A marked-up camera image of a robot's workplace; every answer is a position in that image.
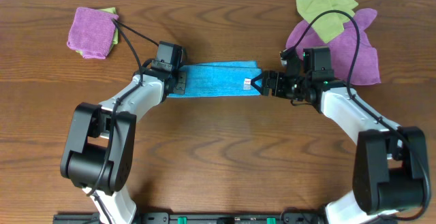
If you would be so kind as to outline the blue microfiber cloth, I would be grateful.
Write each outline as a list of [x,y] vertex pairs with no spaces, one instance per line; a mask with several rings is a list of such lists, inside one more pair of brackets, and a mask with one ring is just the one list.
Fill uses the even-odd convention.
[[249,80],[262,73],[256,61],[225,61],[184,65],[185,94],[168,98],[258,96]]

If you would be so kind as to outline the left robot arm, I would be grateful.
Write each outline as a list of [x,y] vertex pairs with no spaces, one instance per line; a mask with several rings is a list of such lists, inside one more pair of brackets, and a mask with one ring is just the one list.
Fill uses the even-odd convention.
[[187,74],[180,68],[186,57],[182,46],[159,42],[156,57],[140,64],[124,89],[74,110],[60,172],[94,201],[100,223],[133,223],[137,206],[126,182],[136,124],[169,94],[184,94]]

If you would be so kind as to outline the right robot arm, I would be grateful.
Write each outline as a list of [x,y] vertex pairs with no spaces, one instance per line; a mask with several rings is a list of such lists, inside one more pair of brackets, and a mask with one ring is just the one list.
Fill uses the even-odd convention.
[[294,106],[313,106],[356,144],[352,191],[327,204],[314,222],[397,223],[398,212],[424,212],[431,184],[423,131],[388,120],[336,79],[329,48],[306,48],[301,57],[290,48],[280,56],[286,70],[263,71],[251,86]]

